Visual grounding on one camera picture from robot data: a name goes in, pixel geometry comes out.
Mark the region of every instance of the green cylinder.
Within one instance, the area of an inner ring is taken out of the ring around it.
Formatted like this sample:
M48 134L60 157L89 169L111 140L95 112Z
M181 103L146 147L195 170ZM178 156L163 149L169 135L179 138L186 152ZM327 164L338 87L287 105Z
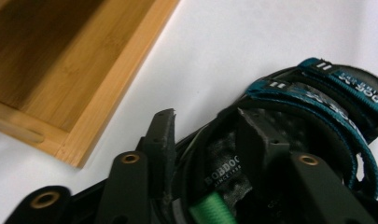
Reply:
M189 212L198 224L237 223L227 205L217 192L213 192L189 208Z

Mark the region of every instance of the white table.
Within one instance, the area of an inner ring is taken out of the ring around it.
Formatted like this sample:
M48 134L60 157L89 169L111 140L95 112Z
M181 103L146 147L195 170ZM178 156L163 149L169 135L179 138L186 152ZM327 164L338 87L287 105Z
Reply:
M181 0L84 168L0 133L0 223L33 190L105 179L156 112L175 109L181 139L255 79L313 56L378 76L378 1Z

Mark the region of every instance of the wooden tray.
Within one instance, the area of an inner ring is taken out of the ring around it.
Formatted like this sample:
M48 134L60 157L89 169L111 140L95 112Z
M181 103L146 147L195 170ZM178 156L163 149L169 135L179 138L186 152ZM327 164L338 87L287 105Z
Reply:
M0 131L82 166L177 0L0 0Z

